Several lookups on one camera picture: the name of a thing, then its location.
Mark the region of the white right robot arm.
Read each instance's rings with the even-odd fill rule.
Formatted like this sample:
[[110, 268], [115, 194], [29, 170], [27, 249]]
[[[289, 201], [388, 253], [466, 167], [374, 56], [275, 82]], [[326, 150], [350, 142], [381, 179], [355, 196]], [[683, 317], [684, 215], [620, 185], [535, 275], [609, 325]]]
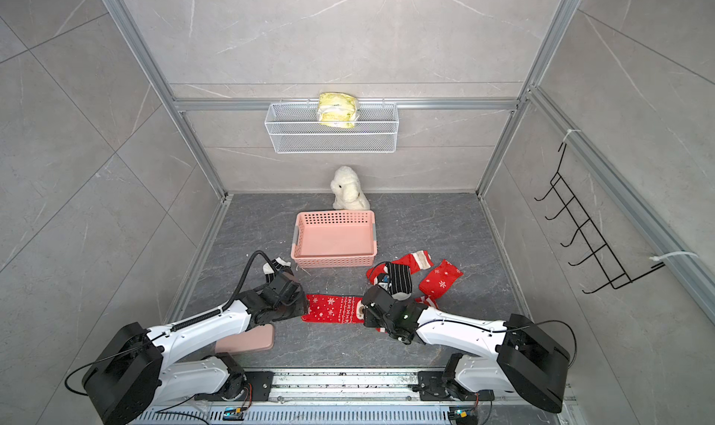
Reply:
[[396, 300], [379, 286], [359, 302], [365, 326], [410, 345], [452, 348], [441, 376], [442, 389], [460, 400], [480, 391], [516, 393], [547, 413], [562, 412], [568, 370], [575, 354], [540, 324], [513, 313], [486, 321], [445, 313], [428, 304]]

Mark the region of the red white striped sock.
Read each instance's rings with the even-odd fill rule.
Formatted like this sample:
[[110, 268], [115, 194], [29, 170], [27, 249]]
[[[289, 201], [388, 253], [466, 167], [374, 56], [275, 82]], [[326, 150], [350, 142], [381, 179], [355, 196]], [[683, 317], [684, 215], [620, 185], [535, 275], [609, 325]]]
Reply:
[[433, 309], [437, 309], [439, 307], [437, 302], [435, 302], [433, 298], [430, 298], [430, 296], [421, 296], [420, 298], [415, 298], [415, 301]]

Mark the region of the red snowflake bear sock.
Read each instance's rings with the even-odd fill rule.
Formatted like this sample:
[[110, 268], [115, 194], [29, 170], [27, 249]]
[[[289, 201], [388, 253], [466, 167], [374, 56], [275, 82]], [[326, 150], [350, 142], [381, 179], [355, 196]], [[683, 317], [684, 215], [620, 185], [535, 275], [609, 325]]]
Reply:
[[362, 299], [358, 296], [308, 295], [308, 312], [302, 321], [313, 324], [363, 324]]

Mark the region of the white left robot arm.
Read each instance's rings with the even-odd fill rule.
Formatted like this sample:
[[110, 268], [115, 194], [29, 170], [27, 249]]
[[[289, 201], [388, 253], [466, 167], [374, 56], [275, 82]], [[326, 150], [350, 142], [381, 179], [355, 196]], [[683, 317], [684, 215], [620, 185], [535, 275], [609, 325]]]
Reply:
[[245, 371], [229, 353], [197, 362], [184, 357], [226, 337], [307, 314], [306, 294], [290, 262], [268, 259], [264, 277], [263, 285], [237, 285], [225, 303], [182, 321], [123, 326], [97, 360], [78, 367], [83, 377], [73, 393], [89, 398], [104, 424], [128, 424], [152, 406], [197, 397], [249, 399]]

